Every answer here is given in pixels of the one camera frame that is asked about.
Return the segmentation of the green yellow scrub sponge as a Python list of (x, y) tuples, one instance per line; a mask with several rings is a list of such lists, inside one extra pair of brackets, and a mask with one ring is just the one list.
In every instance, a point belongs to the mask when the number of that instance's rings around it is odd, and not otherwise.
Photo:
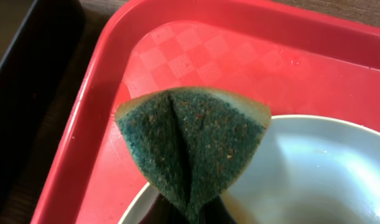
[(121, 103), (114, 120), (136, 167), (174, 207), (176, 221), (199, 223), (203, 207), (246, 170), (271, 110), (231, 91), (185, 86)]

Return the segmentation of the light blue plate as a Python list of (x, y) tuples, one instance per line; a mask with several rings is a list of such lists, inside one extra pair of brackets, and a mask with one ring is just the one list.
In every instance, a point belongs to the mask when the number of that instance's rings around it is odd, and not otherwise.
[(323, 116), (273, 116), (220, 197), (236, 223), (380, 223), (380, 133)]

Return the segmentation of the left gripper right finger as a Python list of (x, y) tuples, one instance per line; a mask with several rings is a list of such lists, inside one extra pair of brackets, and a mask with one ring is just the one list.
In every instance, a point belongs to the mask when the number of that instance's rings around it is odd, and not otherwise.
[(199, 224), (236, 224), (220, 196), (206, 203), (200, 210)]

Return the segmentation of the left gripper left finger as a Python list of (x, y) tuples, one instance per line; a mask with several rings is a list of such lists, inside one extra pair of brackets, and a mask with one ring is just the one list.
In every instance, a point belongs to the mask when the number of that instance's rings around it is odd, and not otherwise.
[(185, 218), (162, 195), (159, 194), (146, 214), (146, 224), (183, 224)]

